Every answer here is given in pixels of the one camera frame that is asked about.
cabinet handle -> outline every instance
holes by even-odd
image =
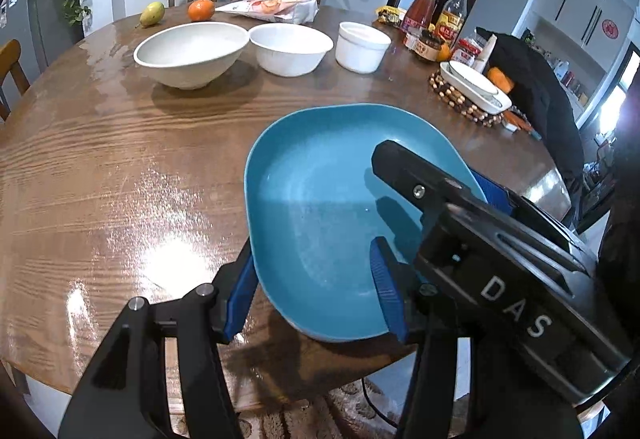
[[[593,29],[591,29],[591,33],[589,34],[589,38],[587,40],[587,45],[589,45],[589,42],[591,41],[591,37],[593,36],[593,33],[596,31],[596,27],[600,23],[600,18],[602,18],[602,9],[598,13],[598,17],[596,18],[596,21],[593,23]]]
[[[560,11],[558,11],[558,14],[556,15],[556,22],[558,21],[558,18],[560,18],[560,13],[562,12],[562,9],[564,9],[564,4],[566,4],[566,0],[562,0],[562,5],[560,6]]]
[[[589,28],[591,27],[591,22],[593,22],[593,17],[596,16],[596,13],[598,12],[598,6],[595,7],[595,9],[593,10],[593,13],[591,13],[591,18],[589,18],[589,23],[587,24],[587,28],[584,30],[584,33],[582,34],[582,38],[580,38],[580,41],[584,41],[584,39],[587,36],[587,33],[589,32]]]

window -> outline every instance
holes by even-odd
[[[600,107],[600,134],[606,136],[615,129],[620,117],[620,107],[626,99],[626,93],[640,67],[640,51],[632,46],[629,56],[623,64],[620,81],[614,86],[609,98]]]

white dish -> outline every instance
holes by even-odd
[[[249,31],[249,38],[256,47],[258,65],[284,78],[313,72],[334,48],[326,34],[295,24],[258,25]]]
[[[194,90],[231,67],[249,43],[249,33],[237,25],[198,22],[160,31],[133,53],[136,63],[157,82]]]
[[[497,115],[500,114],[500,112],[504,112],[511,106],[511,99],[509,99],[509,96],[507,96],[492,82],[486,80],[486,78],[477,70],[473,70],[471,67],[465,66],[465,64],[460,64],[466,69],[479,74],[490,86],[487,86],[486,83],[482,82],[484,87],[480,87],[464,79],[462,74],[466,73],[466,70],[456,72],[455,69],[451,68],[451,65],[454,63],[459,62],[442,62],[440,64],[440,73],[442,74],[442,78],[447,83],[450,83],[450,85],[455,86],[462,94],[478,105],[479,108],[484,110],[487,114]]]
[[[391,38],[378,29],[354,22],[342,22],[335,59],[345,69],[359,74],[378,70]]]

pear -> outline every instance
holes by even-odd
[[[146,9],[140,15],[140,25],[142,27],[151,27],[156,25],[164,18],[164,5],[162,2],[153,2],[146,6]]]

orange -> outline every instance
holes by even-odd
[[[440,49],[440,52],[438,53],[436,61],[438,63],[446,62],[447,60],[450,59],[450,57],[451,57],[451,49],[447,44],[442,44],[442,49]]]
[[[491,67],[486,77],[505,94],[509,94],[513,90],[513,87],[516,86],[513,80],[498,69],[498,67]]]
[[[206,22],[211,20],[216,12],[216,4],[211,0],[196,0],[189,6],[189,18],[192,22]]]

